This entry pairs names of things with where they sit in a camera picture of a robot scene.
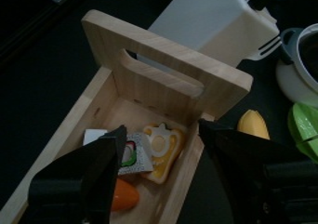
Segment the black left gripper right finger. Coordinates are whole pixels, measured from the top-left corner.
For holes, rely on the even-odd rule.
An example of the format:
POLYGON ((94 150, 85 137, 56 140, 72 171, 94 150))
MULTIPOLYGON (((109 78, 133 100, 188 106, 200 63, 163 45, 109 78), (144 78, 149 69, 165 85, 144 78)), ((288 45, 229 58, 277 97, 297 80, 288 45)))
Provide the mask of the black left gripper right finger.
POLYGON ((201 119, 235 224, 318 224, 318 164, 293 147, 201 119))

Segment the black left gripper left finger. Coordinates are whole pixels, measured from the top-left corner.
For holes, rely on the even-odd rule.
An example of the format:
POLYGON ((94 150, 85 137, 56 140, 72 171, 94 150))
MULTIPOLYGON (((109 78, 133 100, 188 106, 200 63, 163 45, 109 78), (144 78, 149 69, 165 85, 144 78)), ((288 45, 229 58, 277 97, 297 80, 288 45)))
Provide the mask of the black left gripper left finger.
POLYGON ((109 224, 125 141, 120 126, 37 172, 18 224, 109 224))

